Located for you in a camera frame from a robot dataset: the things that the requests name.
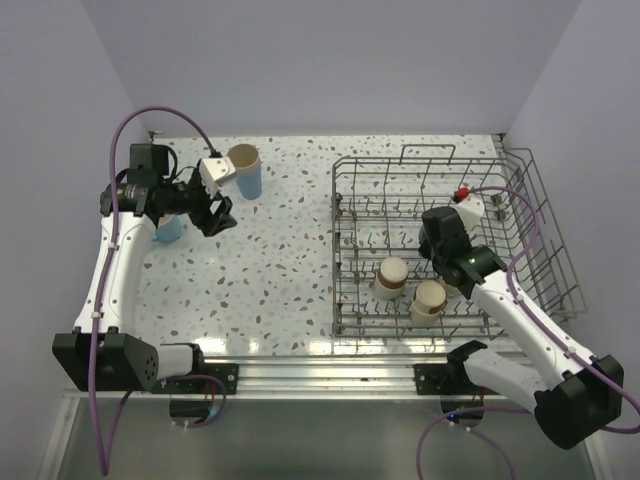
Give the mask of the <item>light blue ceramic mug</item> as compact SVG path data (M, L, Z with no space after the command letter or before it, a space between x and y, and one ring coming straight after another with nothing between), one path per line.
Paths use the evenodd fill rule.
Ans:
M159 219L153 242L172 243L181 237L182 224L176 215L165 215Z

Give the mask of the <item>blue plastic cup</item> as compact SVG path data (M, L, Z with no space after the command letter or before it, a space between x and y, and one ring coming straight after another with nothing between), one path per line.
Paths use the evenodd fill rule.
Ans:
M262 194L261 170L257 169L249 174L238 175L236 184L246 200L258 199Z

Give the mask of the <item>tall beige cup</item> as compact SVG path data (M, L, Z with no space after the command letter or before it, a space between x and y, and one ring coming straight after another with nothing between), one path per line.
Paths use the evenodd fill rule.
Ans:
M238 144L229 149L228 158L239 176L250 175L261 165L258 149L251 144Z

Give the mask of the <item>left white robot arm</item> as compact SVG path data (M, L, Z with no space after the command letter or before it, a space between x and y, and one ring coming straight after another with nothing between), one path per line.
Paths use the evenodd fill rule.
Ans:
M129 166L100 195L101 236L89 292L72 330L55 335L52 352L82 392L150 391L172 378L185 392L208 379L194 343L145 341L135 300L145 256L162 218L189 217L206 237L233 228L232 201L220 189L236 169L221 154L197 161L186 181L166 145L133 144Z

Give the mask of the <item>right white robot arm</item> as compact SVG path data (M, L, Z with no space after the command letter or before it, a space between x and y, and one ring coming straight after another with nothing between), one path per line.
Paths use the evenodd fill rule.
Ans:
M472 245L460 212L450 206L423 213L419 253L447 283L497 321L530 361L525 367L480 341L447 356L451 389L486 387L532 413L556 446L569 450L621 414L624 370L568 336L514 280L486 245Z

